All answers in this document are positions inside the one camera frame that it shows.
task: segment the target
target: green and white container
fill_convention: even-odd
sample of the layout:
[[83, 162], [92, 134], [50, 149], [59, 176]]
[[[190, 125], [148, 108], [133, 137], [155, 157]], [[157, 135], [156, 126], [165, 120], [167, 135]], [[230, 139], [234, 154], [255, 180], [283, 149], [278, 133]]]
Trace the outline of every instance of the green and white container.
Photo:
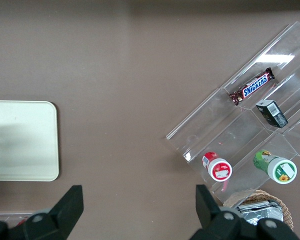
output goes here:
[[292, 161], [272, 155], [267, 150], [258, 151], [254, 156], [253, 164], [279, 184], [291, 183], [297, 175], [297, 166]]

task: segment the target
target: brown table surface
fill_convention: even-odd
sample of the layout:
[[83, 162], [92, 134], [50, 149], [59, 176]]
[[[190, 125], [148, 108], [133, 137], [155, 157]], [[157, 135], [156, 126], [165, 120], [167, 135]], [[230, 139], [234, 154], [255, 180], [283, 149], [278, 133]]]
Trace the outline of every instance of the brown table surface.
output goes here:
[[[70, 240], [189, 239], [203, 180], [165, 135], [295, 21], [292, 0], [0, 0], [0, 100], [53, 102], [60, 143], [58, 179], [0, 182], [0, 211], [51, 207], [80, 184]], [[294, 182], [262, 189], [300, 237], [296, 161]]]

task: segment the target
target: white tray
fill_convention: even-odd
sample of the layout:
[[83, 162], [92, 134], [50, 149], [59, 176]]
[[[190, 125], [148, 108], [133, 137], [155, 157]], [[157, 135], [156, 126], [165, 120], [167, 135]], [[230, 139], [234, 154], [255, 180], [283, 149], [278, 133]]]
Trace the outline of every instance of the white tray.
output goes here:
[[0, 181], [53, 181], [58, 175], [56, 107], [0, 101]]

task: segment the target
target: white bottle cap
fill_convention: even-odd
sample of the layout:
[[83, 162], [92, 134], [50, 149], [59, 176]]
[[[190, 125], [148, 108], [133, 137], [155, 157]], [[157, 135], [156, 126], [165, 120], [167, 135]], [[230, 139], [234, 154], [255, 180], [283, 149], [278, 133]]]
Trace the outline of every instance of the white bottle cap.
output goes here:
[[217, 182], [224, 182], [231, 177], [232, 167], [222, 158], [212, 160], [208, 166], [209, 175]]
[[297, 176], [297, 166], [290, 160], [278, 157], [269, 163], [267, 173], [279, 184], [291, 183]]

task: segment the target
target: snack package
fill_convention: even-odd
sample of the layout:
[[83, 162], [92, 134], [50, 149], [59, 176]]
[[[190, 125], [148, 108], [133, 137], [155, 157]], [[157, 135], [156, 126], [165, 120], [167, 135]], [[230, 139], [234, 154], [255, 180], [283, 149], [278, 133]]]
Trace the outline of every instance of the snack package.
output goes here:
[[255, 91], [264, 86], [275, 76], [272, 73], [270, 67], [268, 67], [262, 74], [254, 77], [252, 80], [248, 81], [244, 86], [240, 87], [238, 91], [229, 94], [230, 98], [235, 105], [238, 105], [242, 100], [253, 94]]
[[256, 104], [256, 107], [271, 126], [283, 128], [288, 124], [288, 120], [275, 101], [261, 100]]
[[282, 208], [275, 200], [262, 201], [240, 205], [236, 208], [243, 218], [252, 225], [257, 225], [260, 219], [278, 219], [283, 222], [284, 214]]

